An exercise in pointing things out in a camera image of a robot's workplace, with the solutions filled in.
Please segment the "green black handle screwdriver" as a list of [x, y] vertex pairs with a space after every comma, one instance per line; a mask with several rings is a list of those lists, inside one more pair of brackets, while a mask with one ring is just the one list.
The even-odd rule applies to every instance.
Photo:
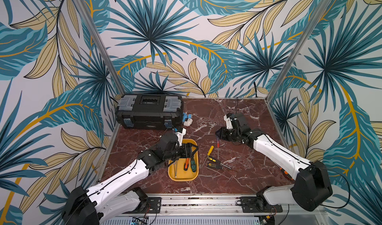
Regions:
[[195, 159], [194, 159], [193, 157], [191, 158], [191, 169], [192, 169], [192, 172], [193, 172], [193, 173], [196, 173], [196, 172], [197, 172], [196, 161], [195, 161]]

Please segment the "long yellow black screwdriver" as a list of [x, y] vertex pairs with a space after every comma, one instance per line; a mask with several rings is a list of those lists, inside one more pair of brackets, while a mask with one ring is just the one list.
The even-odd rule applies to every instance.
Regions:
[[207, 160], [208, 160], [208, 158], [210, 157], [210, 155], [211, 155], [211, 153], [212, 153], [213, 149], [214, 149], [214, 146], [212, 145], [212, 146], [210, 147], [210, 149], [209, 149], [208, 153], [207, 153], [207, 156], [206, 156], [206, 158], [205, 158], [205, 160], [204, 160], [204, 162], [203, 162], [202, 166], [204, 166], [204, 165], [205, 165], [205, 163], [207, 162]]

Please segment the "orange slim screwdriver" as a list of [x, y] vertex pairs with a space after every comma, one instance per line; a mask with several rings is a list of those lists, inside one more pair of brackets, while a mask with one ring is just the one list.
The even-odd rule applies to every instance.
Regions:
[[280, 171], [284, 177], [289, 177], [289, 174], [283, 168], [280, 168]]

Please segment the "orange black handle screwdriver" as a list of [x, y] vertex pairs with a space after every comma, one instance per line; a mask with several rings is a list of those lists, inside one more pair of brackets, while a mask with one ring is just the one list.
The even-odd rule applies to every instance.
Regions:
[[190, 158], [186, 158], [185, 163], [184, 163], [184, 171], [187, 171], [190, 167]]

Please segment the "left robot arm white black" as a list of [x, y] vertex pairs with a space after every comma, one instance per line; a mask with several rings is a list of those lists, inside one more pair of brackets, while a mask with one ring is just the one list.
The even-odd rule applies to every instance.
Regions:
[[144, 209], [147, 195], [142, 189], [136, 187], [126, 194], [123, 191], [179, 159], [196, 159], [199, 148], [194, 142], [186, 142], [185, 134], [167, 132], [119, 173], [88, 189], [75, 188], [62, 212], [64, 224], [100, 225], [123, 213]]

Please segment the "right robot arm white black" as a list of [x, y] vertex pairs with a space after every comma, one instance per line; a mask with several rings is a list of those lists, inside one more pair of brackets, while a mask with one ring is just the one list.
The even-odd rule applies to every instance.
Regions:
[[257, 193], [264, 206], [297, 204], [312, 212], [332, 196], [328, 169], [320, 161], [303, 158], [273, 140], [260, 129], [252, 129], [242, 113], [224, 116], [225, 126], [216, 131], [220, 140], [245, 144], [279, 166], [294, 181], [291, 185], [271, 186]]

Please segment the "yellow dotted black screwdriver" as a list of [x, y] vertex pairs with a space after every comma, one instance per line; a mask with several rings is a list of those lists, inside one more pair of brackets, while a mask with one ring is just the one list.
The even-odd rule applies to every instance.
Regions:
[[217, 163], [208, 163], [207, 168], [215, 169], [215, 170], [223, 169], [222, 165]]

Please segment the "yellow plastic tray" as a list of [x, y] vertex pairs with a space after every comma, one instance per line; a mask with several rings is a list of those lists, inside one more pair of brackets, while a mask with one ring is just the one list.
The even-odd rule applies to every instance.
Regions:
[[[197, 145], [196, 141], [193, 139], [183, 139], [182, 143], [192, 143], [193, 145]], [[178, 171], [177, 171], [177, 178], [174, 177], [174, 161], [169, 161], [171, 165], [168, 168], [168, 175], [169, 177], [175, 181], [175, 182], [188, 182], [195, 180], [199, 175], [199, 151], [195, 154], [194, 157], [197, 165], [197, 172], [193, 173], [191, 169], [191, 158], [190, 158], [190, 167], [187, 171], [184, 171], [184, 163], [185, 158], [178, 159]]]

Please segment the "white blue plug adapter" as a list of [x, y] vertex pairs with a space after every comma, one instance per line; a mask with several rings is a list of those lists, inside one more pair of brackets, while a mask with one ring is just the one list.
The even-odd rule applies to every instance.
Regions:
[[182, 121], [183, 121], [183, 125], [185, 127], [191, 126], [192, 123], [193, 123], [193, 115], [192, 114], [183, 113]]

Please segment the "black plastic toolbox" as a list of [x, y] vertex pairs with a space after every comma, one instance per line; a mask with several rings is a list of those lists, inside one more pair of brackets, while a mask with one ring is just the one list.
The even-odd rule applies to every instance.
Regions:
[[116, 121], [125, 129], [166, 130], [183, 124], [180, 95], [126, 94], [116, 108]]

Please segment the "aluminium front rail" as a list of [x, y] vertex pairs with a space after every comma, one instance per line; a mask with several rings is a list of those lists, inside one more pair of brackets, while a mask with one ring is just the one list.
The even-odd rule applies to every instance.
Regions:
[[297, 205], [281, 205], [283, 212], [243, 213], [235, 202], [245, 195], [171, 195], [161, 197], [161, 212], [157, 214], [121, 214], [101, 225], [328, 225], [325, 211], [307, 212]]

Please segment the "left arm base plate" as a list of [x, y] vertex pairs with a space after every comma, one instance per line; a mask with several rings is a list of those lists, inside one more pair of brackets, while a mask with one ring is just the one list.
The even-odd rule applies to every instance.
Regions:
[[157, 214], [161, 212], [162, 198], [148, 197], [143, 201], [124, 201], [123, 214]]

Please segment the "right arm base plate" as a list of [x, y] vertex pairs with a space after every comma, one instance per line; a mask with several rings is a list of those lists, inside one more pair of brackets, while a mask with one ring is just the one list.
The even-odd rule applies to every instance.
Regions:
[[242, 208], [243, 213], [269, 213], [283, 212], [281, 205], [270, 205], [262, 197], [240, 197], [235, 205]]

